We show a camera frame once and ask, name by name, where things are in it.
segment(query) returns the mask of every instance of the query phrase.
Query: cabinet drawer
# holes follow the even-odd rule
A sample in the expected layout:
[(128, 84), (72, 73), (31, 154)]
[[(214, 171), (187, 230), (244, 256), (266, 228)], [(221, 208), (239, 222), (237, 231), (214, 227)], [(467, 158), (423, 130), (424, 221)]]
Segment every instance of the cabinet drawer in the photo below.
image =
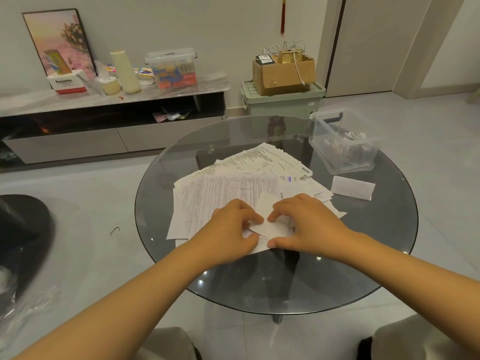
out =
[[(221, 116), (198, 118), (195, 120), (161, 122), (159, 124), (138, 125), (118, 127), (118, 133), (123, 140), (129, 152), (139, 150), (162, 149), (172, 144), (184, 135), (194, 132), (195, 130), (221, 121)], [(186, 144), (207, 143), (209, 141), (217, 141), (228, 138), (228, 131), (220, 132), (219, 129), (206, 131), (201, 138), (195, 137), (186, 141)]]
[(115, 128), (3, 140), (24, 163), (126, 153)]

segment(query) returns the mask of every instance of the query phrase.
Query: white wall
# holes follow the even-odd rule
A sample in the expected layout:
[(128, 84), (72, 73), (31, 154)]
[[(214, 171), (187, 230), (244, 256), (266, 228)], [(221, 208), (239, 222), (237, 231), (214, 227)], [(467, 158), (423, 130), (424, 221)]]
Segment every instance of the white wall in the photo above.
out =
[[(284, 40), (303, 40), (315, 58), (327, 0), (287, 0)], [(155, 50), (193, 47), (198, 74), (225, 72), (239, 107), (252, 59), (283, 44), (281, 0), (0, 0), (0, 95), (49, 88), (21, 12), (77, 8), (95, 58), (125, 49), (134, 66)]]
[(480, 0), (465, 0), (422, 88), (480, 83)]

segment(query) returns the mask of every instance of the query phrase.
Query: glass tabletop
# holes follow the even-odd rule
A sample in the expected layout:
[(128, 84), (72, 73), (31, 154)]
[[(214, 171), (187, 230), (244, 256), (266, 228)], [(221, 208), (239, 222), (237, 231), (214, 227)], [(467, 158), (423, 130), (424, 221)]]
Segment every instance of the glass tabletop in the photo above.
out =
[[(148, 254), (158, 262), (175, 249), (175, 240), (166, 240), (175, 181), (263, 142), (300, 160), (316, 181), (330, 188), (333, 175), (308, 142), (313, 129), (313, 120), (300, 117), (244, 116), (202, 127), (167, 147), (147, 169), (135, 199), (137, 229)], [(417, 205), (397, 166), (380, 151), (374, 169), (342, 176), (376, 184), (371, 201), (333, 196), (335, 208), (347, 212), (342, 221), (352, 230), (410, 253), (417, 236)], [(378, 288), (373, 280), (339, 262), (270, 249), (214, 267), (188, 290), (239, 311), (297, 315), (341, 307)]]

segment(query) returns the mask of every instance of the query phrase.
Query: framed picture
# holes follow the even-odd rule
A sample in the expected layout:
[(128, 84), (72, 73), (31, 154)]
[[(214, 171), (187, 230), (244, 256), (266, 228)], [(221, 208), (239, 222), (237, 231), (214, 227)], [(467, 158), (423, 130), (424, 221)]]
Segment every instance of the framed picture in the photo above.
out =
[(51, 53), (57, 59), (60, 54), (70, 70), (84, 70), (89, 78), (96, 76), (92, 53), (77, 9), (23, 12), (22, 16), (47, 76), (56, 71), (55, 64), (49, 58)]

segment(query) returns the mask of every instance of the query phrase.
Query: tile floor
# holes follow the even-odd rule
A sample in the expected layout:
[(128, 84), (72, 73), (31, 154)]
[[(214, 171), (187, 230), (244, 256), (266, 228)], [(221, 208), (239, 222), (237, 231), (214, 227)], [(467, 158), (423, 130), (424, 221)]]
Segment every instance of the tile floor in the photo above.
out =
[[(413, 255), (480, 279), (480, 103), (466, 95), (405, 100), (391, 92), (324, 99), (381, 127), (382, 150), (417, 198)], [(51, 210), (55, 245), (29, 293), (60, 288), (58, 303), (32, 316), (2, 359), (9, 359), (89, 304), (152, 265), (138, 237), (135, 193), (153, 157), (0, 175), (0, 194), (29, 194)], [(114, 227), (120, 231), (110, 236)], [(288, 317), (242, 314), (184, 292), (159, 327), (180, 326), (206, 360), (352, 360), (358, 341), (413, 311), (380, 289), (333, 311)]]

